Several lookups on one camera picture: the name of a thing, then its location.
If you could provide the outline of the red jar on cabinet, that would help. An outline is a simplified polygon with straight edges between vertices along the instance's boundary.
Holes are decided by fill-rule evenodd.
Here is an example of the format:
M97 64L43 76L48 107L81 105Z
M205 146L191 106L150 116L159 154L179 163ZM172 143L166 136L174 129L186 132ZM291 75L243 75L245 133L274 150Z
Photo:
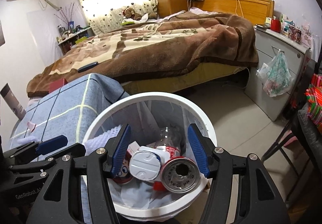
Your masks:
M273 16L271 18L270 29L274 32L280 33L281 32L281 21L278 17Z

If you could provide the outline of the dark red box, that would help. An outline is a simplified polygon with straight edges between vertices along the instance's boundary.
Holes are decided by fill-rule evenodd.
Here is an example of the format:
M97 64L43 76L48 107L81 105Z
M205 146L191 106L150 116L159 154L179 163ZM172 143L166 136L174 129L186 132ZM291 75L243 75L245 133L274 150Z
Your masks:
M61 78L59 80L51 82L49 84L49 94L54 92L55 90L60 89L61 87L65 86L67 83L68 82L65 78Z

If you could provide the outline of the grey brown thermos cup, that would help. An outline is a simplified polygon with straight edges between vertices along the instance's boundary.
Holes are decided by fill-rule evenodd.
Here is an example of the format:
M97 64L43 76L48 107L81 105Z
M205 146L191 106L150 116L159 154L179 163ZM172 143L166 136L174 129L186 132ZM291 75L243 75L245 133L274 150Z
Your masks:
M12 110L12 112L16 115L19 120L22 120L26 115L26 110L22 107L21 103L13 94L8 83L1 89L1 96Z

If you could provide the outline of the white foam fruit net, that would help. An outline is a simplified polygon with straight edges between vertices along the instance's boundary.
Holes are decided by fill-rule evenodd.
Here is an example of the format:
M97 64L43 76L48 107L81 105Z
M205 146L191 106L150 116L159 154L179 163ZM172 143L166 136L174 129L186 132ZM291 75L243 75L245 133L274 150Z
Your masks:
M107 141L111 138L114 138L118 135L121 125L118 125L108 131L103 132L102 134L94 137L92 139L88 139L84 142L84 146L86 149L86 155L89 155L93 151L96 151L98 148L103 148L107 144Z

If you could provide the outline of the cluttered white shelf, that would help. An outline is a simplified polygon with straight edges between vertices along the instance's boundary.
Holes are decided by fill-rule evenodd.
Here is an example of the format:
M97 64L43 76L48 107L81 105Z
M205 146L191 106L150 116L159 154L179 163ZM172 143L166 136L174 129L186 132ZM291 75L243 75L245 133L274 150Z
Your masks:
M60 47L62 54L68 53L76 44L79 44L83 40L90 37L92 29L90 26L85 28L77 27L75 33L66 31L62 37L57 38L58 46Z

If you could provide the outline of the blue checked tablecloth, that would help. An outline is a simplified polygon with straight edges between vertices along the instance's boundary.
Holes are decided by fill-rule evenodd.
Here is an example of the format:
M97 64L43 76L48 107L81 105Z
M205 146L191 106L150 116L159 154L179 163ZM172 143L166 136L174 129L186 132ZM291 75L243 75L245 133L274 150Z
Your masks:
M117 81L95 73L85 75L29 106L11 138L10 150L60 135L68 139L68 144L63 148L75 143L82 144L88 128L99 113L127 96ZM88 207L84 208L84 215L85 221L91 219Z

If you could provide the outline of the brown patterned bed blanket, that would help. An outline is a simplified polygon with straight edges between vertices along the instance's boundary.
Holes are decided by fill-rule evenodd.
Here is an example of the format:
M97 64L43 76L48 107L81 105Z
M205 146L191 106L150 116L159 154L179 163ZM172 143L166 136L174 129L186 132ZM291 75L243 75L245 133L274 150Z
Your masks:
M120 83L186 75L203 62L256 67L253 24L230 13L185 12L159 23L131 25L88 38L28 82L28 97L45 96L59 79L71 82L80 68Z

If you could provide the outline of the brown teddy bear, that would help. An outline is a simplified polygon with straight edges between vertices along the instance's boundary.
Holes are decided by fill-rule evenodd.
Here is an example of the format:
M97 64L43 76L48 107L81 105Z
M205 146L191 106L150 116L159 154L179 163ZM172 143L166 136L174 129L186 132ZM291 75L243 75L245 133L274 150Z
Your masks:
M133 19L134 21L139 21L142 18L142 15L136 13L131 7L128 7L123 11L123 16L125 19Z

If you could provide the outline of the black remote control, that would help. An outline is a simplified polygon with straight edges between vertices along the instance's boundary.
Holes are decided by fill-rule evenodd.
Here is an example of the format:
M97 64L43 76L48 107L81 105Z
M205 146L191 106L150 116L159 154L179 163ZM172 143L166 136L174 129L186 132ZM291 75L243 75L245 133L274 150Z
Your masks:
M78 72L78 73L85 72L85 71L87 71L87 70L90 70L90 69L92 69L92 68L96 67L98 64L99 64L99 63L98 63L97 61L96 61L96 62L92 62L92 63L90 63L90 64L87 64L87 65L85 65L85 66L80 67L80 68L77 70L77 72Z

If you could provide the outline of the red milk can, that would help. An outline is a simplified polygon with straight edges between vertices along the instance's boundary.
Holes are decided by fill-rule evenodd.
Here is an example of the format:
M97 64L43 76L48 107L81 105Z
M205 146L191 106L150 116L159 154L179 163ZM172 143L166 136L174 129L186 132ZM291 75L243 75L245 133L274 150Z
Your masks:
M129 152L126 152L126 155L123 159L122 167L119 173L116 175L116 177L113 178L113 181L115 183L126 184L132 180L133 176L131 175L129 170L129 162L131 157L132 157L131 154Z
M200 171L196 163L186 157L170 159L160 171L163 186L172 193L192 191L200 180Z

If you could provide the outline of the white yogurt cup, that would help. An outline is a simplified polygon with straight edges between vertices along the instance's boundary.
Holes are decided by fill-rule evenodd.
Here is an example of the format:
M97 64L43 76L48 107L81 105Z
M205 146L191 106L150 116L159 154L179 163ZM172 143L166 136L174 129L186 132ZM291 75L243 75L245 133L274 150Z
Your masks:
M154 182L159 179L161 168L169 159L168 151L141 146L130 159L129 171L134 178Z

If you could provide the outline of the clear plastic cola bottle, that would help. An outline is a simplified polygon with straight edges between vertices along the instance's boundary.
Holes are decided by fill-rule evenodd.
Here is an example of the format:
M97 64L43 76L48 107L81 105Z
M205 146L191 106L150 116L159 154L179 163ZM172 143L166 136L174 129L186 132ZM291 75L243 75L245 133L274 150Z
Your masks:
M160 140L155 148L161 148L170 153L171 158L182 156L186 151L186 137L179 126L167 126L160 130Z

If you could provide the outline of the orange wooden headboard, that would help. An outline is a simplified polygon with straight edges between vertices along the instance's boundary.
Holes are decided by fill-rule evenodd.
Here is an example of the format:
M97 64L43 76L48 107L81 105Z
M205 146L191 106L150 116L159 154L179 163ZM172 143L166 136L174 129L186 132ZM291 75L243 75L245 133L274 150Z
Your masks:
M253 25L263 24L272 17L275 7L273 0L201 0L194 6L203 11L231 13L249 20Z

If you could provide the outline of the dried branch vase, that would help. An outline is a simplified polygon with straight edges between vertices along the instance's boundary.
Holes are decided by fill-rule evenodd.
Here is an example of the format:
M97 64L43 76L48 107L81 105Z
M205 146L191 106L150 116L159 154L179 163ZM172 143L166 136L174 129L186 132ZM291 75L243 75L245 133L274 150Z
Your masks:
M68 7L60 7L57 13L54 14L55 17L57 17L60 21L67 25L68 30L70 30L71 33L73 33L74 30L74 7L75 3L71 2Z

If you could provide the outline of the hanging plastic bag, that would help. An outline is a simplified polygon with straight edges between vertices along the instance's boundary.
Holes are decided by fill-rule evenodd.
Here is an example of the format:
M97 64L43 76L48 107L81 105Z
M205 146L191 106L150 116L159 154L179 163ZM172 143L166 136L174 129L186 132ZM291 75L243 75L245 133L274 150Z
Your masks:
M283 51L268 63L263 63L256 76L262 83L262 89L269 97L285 94L293 85L293 77L289 71L286 56Z

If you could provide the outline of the grey drawer cabinet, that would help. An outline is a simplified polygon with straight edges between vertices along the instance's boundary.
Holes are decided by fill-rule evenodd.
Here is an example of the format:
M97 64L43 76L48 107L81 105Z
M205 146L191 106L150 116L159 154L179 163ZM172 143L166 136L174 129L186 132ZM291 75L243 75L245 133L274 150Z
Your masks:
M259 63L245 94L275 121L289 102L312 50L270 29L254 27Z

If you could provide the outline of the black metal chair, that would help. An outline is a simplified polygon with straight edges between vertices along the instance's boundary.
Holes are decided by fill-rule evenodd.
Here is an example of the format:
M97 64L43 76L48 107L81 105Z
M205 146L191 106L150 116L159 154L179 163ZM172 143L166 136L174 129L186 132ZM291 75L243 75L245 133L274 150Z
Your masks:
M301 178L303 177L309 162L313 162L314 164L316 164L316 159L314 158L313 153L304 136L304 132L301 127L300 120L298 118L298 112L301 111L302 108L305 106L306 96L304 95L304 93L309 88L313 75L315 75L319 71L319 66L320 64L318 64L317 62L315 62L314 60L310 60L307 66L304 68L304 71L295 88L295 91L293 92L293 96L289 105L290 114L287 116L289 121L286 123L285 127L282 129L277 139L272 143L272 146L270 146L269 149L261 157L261 161L265 162L274 154L276 154L276 152L279 151L284 156L291 169L295 173L296 181L285 198L285 203L287 205L290 204L290 198L292 197L296 187L298 186ZM297 139L303 150L305 150L305 152L308 155L308 160L306 161L303 169L300 172L297 171L295 165L283 149L283 147L286 144L290 144L289 141L294 137Z

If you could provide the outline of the white round trash bin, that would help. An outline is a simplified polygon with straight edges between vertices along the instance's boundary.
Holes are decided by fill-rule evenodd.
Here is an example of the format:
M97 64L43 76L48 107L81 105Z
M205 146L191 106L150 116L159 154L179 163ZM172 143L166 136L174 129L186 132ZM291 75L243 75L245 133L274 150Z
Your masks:
M194 159L188 141L190 124L196 124L203 136L217 144L213 124L199 106L181 96L164 92L135 94L107 107L93 120L82 143L122 124L131 127L130 141L140 146L160 140L160 130L164 127L181 127L186 137L184 155L190 159ZM140 222L163 222L191 206L203 193L208 180L201 176L196 187L185 194L154 191L151 184L137 179L127 184L110 180L108 184L115 210L122 217Z

